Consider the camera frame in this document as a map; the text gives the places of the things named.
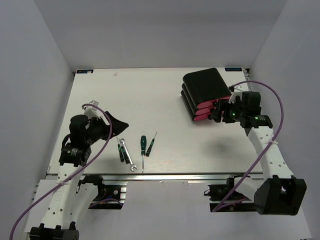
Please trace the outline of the pink top drawer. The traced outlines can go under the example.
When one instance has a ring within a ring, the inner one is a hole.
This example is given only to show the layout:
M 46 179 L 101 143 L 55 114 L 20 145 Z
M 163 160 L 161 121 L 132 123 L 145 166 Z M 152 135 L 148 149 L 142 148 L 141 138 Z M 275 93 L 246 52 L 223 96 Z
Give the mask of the pink top drawer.
M 225 97 L 221 97 L 221 98 L 217 98 L 217 99 L 213 99 L 213 100 L 203 101 L 203 102 L 200 102 L 196 107 L 197 107 L 197 109 L 209 108 L 209 107 L 212 107 L 214 105 L 214 103 L 217 103 L 219 100 L 229 100 L 229 99 L 230 99 L 230 95 L 225 96 Z

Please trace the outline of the silver combination wrench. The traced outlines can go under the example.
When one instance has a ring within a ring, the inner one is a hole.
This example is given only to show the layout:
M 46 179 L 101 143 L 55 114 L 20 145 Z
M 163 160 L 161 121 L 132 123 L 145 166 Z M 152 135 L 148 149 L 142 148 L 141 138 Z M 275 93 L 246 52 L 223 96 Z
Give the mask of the silver combination wrench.
M 125 153 L 126 153 L 126 155 L 127 155 L 127 158 L 128 158 L 129 164 L 130 164 L 130 170 L 131 170 L 132 172 L 134 172 L 135 170 L 137 170 L 137 166 L 136 166 L 136 165 L 133 163 L 133 161 L 132 161 L 132 158 L 131 158 L 131 156 L 130 156 L 130 154 L 129 154 L 129 151 L 128 151 L 128 148 L 127 148 L 127 146 L 126 146 L 125 139 L 124 139 L 124 138 L 121 138 L 121 139 L 120 139 L 120 143 L 121 143 L 121 145 L 123 146 L 124 151 L 125 151 Z

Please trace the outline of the large green-handled screwdriver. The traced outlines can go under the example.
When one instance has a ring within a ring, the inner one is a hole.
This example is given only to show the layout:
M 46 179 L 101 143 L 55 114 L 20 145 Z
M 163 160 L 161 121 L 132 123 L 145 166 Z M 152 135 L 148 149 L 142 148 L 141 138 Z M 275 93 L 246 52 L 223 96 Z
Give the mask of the large green-handled screwdriver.
M 140 138 L 140 148 L 142 155 L 142 174 L 144 174 L 145 154 L 146 154 L 147 137 L 142 135 Z

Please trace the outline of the black drawer cabinet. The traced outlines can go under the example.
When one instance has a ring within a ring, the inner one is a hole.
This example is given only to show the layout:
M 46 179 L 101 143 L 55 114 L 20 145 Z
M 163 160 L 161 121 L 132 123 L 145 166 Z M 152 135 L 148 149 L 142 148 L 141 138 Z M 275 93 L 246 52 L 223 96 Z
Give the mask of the black drawer cabinet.
M 231 96 L 231 92 L 217 68 L 190 72 L 182 80 L 180 94 L 192 121 L 196 116 L 195 111 L 198 110 L 199 103 Z

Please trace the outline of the small precision screwdriver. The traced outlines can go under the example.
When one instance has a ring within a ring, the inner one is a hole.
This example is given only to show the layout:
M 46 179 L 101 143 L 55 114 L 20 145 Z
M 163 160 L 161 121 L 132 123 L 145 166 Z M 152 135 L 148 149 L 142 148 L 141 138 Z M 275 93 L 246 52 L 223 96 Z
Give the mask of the small precision screwdriver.
M 118 137 L 117 137 L 116 139 L 117 139 L 117 148 L 118 148 L 118 152 L 119 152 L 120 161 L 121 161 L 121 162 L 124 162 L 125 159 L 124 159 L 124 156 L 123 156 L 123 152 L 122 152 L 122 148 L 121 148 L 119 139 L 118 139 Z
M 128 157 L 127 152 L 126 152 L 125 147 L 124 147 L 124 139 L 123 138 L 120 139 L 120 147 L 121 147 L 121 151 L 122 151 L 125 163 L 129 164 L 130 161 L 129 161 L 129 157 Z
M 157 133 L 158 132 L 156 132 L 155 133 L 155 135 L 154 135 L 154 137 L 152 138 L 152 140 L 151 140 L 151 142 L 150 142 L 150 144 L 149 144 L 149 147 L 148 147 L 148 149 L 147 149 L 147 151 L 146 151 L 146 156 L 147 157 L 149 157 L 150 156 L 150 153 L 151 153 L 151 151 L 152 151 L 152 148 L 153 148 L 153 145 L 154 145 L 154 142 L 155 142 L 155 138 L 156 138 L 156 136 L 157 136 Z

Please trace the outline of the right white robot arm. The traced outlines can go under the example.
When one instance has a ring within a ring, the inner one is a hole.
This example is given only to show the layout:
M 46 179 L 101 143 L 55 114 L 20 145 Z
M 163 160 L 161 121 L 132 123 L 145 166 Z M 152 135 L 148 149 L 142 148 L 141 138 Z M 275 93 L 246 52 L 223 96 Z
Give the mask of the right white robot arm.
M 248 199 L 253 201 L 260 215 L 295 216 L 299 212 L 307 185 L 298 179 L 286 164 L 276 143 L 277 133 L 267 115 L 261 114 L 261 95 L 258 92 L 233 93 L 231 99 L 220 99 L 211 118 L 219 123 L 238 122 L 252 143 L 257 159 L 253 166 L 261 165 L 263 183 L 250 178 L 251 166 L 242 176 L 230 177 L 226 194 L 212 209 L 217 212 Z

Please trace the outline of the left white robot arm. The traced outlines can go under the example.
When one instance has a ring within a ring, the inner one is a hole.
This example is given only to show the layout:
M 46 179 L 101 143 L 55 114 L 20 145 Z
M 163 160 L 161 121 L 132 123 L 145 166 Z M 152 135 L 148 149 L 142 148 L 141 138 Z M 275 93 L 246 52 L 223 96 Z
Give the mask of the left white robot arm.
M 128 123 L 114 118 L 108 111 L 104 116 L 93 110 L 70 119 L 69 134 L 65 136 L 59 158 L 56 187 L 47 211 L 38 227 L 32 227 L 31 240 L 77 240 L 77 223 L 94 199 L 105 196 L 102 177 L 81 178 L 92 153 L 91 146 L 99 140 L 108 142 L 129 127 Z

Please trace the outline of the right blue corner label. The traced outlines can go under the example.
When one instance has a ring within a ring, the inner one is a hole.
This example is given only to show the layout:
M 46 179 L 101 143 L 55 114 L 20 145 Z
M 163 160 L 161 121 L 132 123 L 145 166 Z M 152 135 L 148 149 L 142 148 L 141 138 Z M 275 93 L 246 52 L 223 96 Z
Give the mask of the right blue corner label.
M 225 67 L 224 70 L 226 72 L 242 72 L 242 68 L 241 67 Z

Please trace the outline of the blue corner label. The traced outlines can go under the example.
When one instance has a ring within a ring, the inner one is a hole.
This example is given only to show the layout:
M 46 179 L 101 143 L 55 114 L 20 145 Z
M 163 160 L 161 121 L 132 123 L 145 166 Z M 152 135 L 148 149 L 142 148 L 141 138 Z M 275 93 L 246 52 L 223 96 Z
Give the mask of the blue corner label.
M 242 72 L 242 68 L 241 67 L 225 67 L 224 70 L 226 72 Z
M 78 69 L 76 74 L 92 74 L 93 72 L 93 69 Z

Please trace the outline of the left blue corner label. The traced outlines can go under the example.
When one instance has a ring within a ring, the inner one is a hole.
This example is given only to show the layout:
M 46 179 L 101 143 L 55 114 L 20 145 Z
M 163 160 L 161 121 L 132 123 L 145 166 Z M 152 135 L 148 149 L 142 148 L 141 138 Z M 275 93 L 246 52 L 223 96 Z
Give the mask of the left blue corner label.
M 92 74 L 93 72 L 93 69 L 78 69 L 76 74 Z

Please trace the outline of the aluminium table edge rail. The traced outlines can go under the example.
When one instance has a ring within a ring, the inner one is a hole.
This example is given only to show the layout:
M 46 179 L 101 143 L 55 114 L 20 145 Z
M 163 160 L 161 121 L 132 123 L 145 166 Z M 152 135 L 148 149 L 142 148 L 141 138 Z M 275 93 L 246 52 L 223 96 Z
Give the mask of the aluminium table edge rail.
M 214 174 L 100 174 L 104 181 L 220 181 L 229 177 L 239 177 L 239 173 Z

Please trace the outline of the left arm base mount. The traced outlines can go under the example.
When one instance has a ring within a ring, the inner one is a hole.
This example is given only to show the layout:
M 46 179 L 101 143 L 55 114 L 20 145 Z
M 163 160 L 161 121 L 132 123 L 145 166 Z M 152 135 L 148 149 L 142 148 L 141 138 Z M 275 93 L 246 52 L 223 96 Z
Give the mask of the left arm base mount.
M 92 184 L 97 188 L 97 196 L 90 204 L 91 210 L 121 210 L 123 207 L 121 194 L 122 187 L 119 184 L 106 184 L 100 175 L 86 175 L 78 182 L 78 190 L 84 185 Z

